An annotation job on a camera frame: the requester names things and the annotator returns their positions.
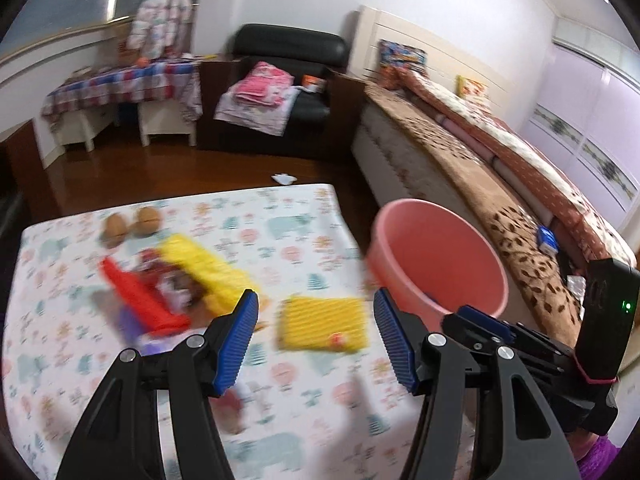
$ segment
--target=plastic bucket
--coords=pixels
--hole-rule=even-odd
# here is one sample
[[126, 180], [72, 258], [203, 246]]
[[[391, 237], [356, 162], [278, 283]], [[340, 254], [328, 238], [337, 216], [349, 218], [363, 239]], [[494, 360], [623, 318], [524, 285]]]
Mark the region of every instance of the plastic bucket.
[[373, 225], [367, 264], [398, 308], [431, 332], [445, 314], [470, 305], [498, 317], [509, 285], [494, 248], [468, 222], [431, 202], [395, 200]]

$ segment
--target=white headboard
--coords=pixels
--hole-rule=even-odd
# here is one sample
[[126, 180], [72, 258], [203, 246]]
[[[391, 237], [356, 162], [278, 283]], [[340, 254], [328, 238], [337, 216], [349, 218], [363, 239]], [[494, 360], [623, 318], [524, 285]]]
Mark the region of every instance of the white headboard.
[[429, 77], [445, 88], [456, 91], [456, 76], [461, 75], [489, 87], [492, 112], [503, 118], [509, 107], [510, 83], [479, 59], [463, 52], [446, 40], [407, 20], [388, 12], [362, 6], [351, 47], [348, 72], [365, 78], [375, 78], [378, 71], [378, 43], [389, 40], [427, 53]]

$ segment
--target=hanging clothes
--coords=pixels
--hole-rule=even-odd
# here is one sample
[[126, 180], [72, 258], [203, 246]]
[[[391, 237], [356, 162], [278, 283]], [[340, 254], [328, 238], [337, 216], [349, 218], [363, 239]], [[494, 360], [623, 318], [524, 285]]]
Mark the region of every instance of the hanging clothes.
[[131, 27], [127, 48], [157, 59], [181, 54], [191, 18], [192, 0], [144, 0]]

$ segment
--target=plaid tablecloth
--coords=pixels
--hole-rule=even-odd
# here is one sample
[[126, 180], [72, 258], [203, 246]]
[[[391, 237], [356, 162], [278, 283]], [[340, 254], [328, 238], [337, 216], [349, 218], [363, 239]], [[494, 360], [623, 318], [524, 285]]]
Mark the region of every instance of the plaid tablecloth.
[[55, 129], [60, 115], [114, 103], [140, 103], [175, 99], [183, 117], [202, 115], [197, 62], [156, 62], [147, 68], [123, 68], [62, 85], [47, 95], [42, 116]]

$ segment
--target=white stool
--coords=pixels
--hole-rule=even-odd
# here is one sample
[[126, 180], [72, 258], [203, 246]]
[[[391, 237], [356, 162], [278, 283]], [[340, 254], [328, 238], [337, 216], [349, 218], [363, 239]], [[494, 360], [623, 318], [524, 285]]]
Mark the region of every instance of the white stool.
[[139, 103], [138, 122], [143, 146], [149, 145], [149, 135], [165, 134], [188, 135], [189, 145], [196, 145], [196, 125], [182, 118], [180, 103], [175, 99]]
[[116, 118], [116, 105], [104, 105], [75, 112], [66, 112], [60, 117], [55, 132], [58, 144], [64, 146], [84, 142], [88, 152], [94, 149], [94, 138]]

